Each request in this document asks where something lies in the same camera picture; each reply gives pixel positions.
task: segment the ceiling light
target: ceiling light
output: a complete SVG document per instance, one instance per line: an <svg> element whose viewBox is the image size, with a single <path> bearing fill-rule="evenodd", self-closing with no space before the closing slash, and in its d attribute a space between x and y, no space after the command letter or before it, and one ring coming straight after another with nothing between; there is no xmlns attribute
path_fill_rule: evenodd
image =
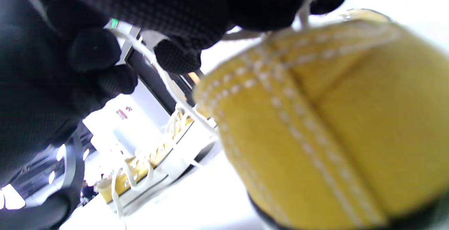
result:
<svg viewBox="0 0 449 230"><path fill-rule="evenodd" d="M89 149L87 149L87 150L85 151L85 153L83 154L83 161L86 160L86 158L87 158L88 155L89 155Z"/></svg>
<svg viewBox="0 0 449 230"><path fill-rule="evenodd" d="M13 188L12 185L7 185L2 189L5 196L5 208L8 210L21 209L25 206L25 200L19 195L19 193Z"/></svg>
<svg viewBox="0 0 449 230"><path fill-rule="evenodd" d="M50 177L48 177L48 184L52 184L53 180L55 180L55 171L54 170L50 173Z"/></svg>
<svg viewBox="0 0 449 230"><path fill-rule="evenodd" d="M62 146L58 149L58 152L56 153L56 160L61 161L62 158L66 156L66 145L62 144Z"/></svg>

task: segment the white shoelace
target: white shoelace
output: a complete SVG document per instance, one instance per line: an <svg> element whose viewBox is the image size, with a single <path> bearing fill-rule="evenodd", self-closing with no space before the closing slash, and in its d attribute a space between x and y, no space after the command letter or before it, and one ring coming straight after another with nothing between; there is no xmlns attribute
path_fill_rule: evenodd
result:
<svg viewBox="0 0 449 230"><path fill-rule="evenodd" d="M171 132L173 131L173 137L175 137L176 135L176 121L178 120L178 115L181 113L182 114L183 108L181 107L181 105L176 104L175 106L175 112L170 116L170 120L167 123L167 126L165 126L165 134L171 134ZM184 131L184 129L186 128L186 122L187 122L187 118L189 117L189 115L187 115L186 113L184 113L184 115L182 115L182 119L180 120L181 122L181 132Z"/></svg>
<svg viewBox="0 0 449 230"><path fill-rule="evenodd" d="M313 2L313 0L304 0L304 4L303 6L300 8L300 10L298 11L297 16L300 19L301 22L301 29L308 29L310 28L310 22L309 22L309 16L310 16L310 5ZM118 38L124 38L125 40L130 41L131 45L133 46L133 48L138 51L139 53L143 54L146 57L152 57L154 56L154 52L152 51L152 49L163 39L167 39L166 36L157 33L157 32L153 32L154 36L157 36L157 38L154 38L152 41L152 43L149 44L149 46L145 46L143 45L140 41L136 40L135 38L133 38L132 36L128 35L127 33L123 33L118 29L112 28L109 29L112 33L114 33L114 35ZM249 31L245 31L242 30L240 32L237 33L230 33L228 35L226 35L223 39L224 40L241 40L241 39L251 39L251 38L259 38L262 36L269 36L270 33L254 33L254 32L249 32ZM173 113L173 115L170 117L171 123L168 124L167 129L166 129L166 133L164 134L165 136L167 135L167 131L169 131L171 125L173 125L173 131L175 133L176 131L176 117L179 113L179 111L181 109L183 109L186 113L183 116L183 120L181 121L183 123L183 125L185 126L186 124L186 120L184 120L184 117L187 118L187 114L189 114L192 118L194 118L195 121L200 122L211 134L213 134L216 138L219 138L219 134L218 132L211 126L209 125L209 123L207 122L207 119L205 119L202 115L200 115L198 112L196 112L184 99L181 99L181 97L179 97L177 94L175 94L176 90L174 89L173 85L170 84L169 82L171 81L170 76L168 75L168 73L163 70L161 68L161 66L159 65L159 63L157 62L157 59L154 61L154 65L160 75L160 77L162 78L168 92L170 93L170 95L181 105L180 108L176 108L175 113ZM148 175L146 177L146 181L145 182L151 182L152 180L152 176L153 176L153 168L149 162L149 159L146 158L146 154L145 153L139 153L138 156L136 156L136 161L142 161L144 164L147 165L147 167L149 168L149 172ZM201 166L199 164L195 163L191 163L194 166ZM115 202L116 206L117 206L117 213L119 215L119 218L123 218L123 206L119 201L119 195L117 194L116 191L116 180L117 177L120 175L121 171L124 171L129 183L130 183L130 187L133 190L140 190L141 187L146 187L146 185L138 185L133 177L132 171L130 170L128 164L126 164L123 168L121 168L114 176L112 179L112 185L111 185L111 192L112 192L112 200Z"/></svg>

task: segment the white floor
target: white floor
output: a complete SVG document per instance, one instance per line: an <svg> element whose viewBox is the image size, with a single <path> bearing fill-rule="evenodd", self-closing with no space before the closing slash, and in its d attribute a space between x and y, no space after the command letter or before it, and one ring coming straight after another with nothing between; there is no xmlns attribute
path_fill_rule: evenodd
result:
<svg viewBox="0 0 449 230"><path fill-rule="evenodd" d="M242 182L220 151L206 166L126 218L128 230L262 230ZM77 209L61 230L124 230L98 196Z"/></svg>

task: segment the yellow sneaker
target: yellow sneaker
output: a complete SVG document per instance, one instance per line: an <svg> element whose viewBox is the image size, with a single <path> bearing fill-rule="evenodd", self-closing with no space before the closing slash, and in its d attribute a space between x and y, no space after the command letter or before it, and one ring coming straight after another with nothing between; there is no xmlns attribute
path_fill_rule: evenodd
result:
<svg viewBox="0 0 449 230"><path fill-rule="evenodd" d="M136 150L136 157L126 159L112 180L102 180L96 185L100 195L120 217L132 212L133 205L148 200L176 181L189 166L200 166L195 158L214 140L200 123L194 123L177 106L167 125L167 133L158 143L161 146L151 152Z"/></svg>

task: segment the shoelace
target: shoelace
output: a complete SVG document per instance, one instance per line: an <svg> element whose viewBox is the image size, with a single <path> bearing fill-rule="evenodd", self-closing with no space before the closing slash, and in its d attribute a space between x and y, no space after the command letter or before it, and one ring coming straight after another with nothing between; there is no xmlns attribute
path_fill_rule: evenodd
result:
<svg viewBox="0 0 449 230"><path fill-rule="evenodd" d="M165 127L165 133L166 134L171 134L173 131L173 137L175 137L176 135L176 121L178 119L178 115L182 115L182 118L180 120L181 123L181 132L184 131L184 129L186 128L186 122L187 122L187 118L189 117L189 115L187 115L186 113L184 113L184 115L182 114L183 109L181 108L180 105L176 104L175 106L175 112L170 116L170 119L167 123L167 126Z"/></svg>
<svg viewBox="0 0 449 230"><path fill-rule="evenodd" d="M310 5L313 2L313 0L305 0L304 1L304 5L301 7L301 9L298 11L297 16L300 19L301 22L301 29L308 29L310 28L310 22L309 22L309 16L310 16ZM292 31L293 28L289 27L289 29L286 30L282 30L281 32L285 32L285 31ZM121 32L118 29L110 29L110 31L112 33L114 33L114 35L118 38L124 38L125 40L130 41L131 45L133 46L133 48L138 51L139 53L143 54L146 57L154 57L154 52L151 50L153 49L160 41L164 40L164 39L168 39L166 36L157 33L157 32L153 32L153 35L155 36L154 41L149 45L149 46L145 46L143 45L140 41L136 40L135 38L133 38L132 36ZM234 34L229 34L225 40L239 40L239 39L249 39L249 38L259 38L263 35L265 35L266 33L251 33L248 31L242 31L242 32L237 32ZM173 87L172 84L170 84L170 76L168 75L168 73L163 70L161 68L161 66L159 65L159 63L157 62L157 60L155 60L154 65L160 75L160 77L162 78L168 92L170 93L170 95L177 101L177 103L180 104L181 108L183 108L186 111L186 114L190 115L191 117L194 118L194 120L200 122L211 134L213 134L216 138L219 138L220 135L218 134L218 132L211 126L209 125L209 123L207 122L207 120L202 116L199 115L198 112L196 112L192 107L190 107L190 105L184 100L181 99L181 97L179 97L177 94L175 94L175 89ZM171 118L177 116L178 112L175 111L174 115L172 115ZM146 159L142 159L142 157L139 157L140 160L142 160L145 164L148 162L148 167L149 170L153 169L151 164L149 163L149 160L147 161ZM113 180L112 180L112 187L111 187L111 191L112 191L112 199L115 202L116 206L117 206L117 213L119 214L119 218L123 218L123 207L122 204L119 202L119 196L117 194L117 192L115 191L115 181L117 176L121 173L121 171L124 170L125 174L127 175L128 179L130 180L130 186L132 189L135 190L139 190L139 185L136 184L135 180L133 179L133 175L132 172L130 171L128 165L125 168L122 168L120 171L117 172L117 174L115 174L113 176ZM147 176L147 181L149 182L149 180L151 180L151 175L150 172L148 173Z"/></svg>

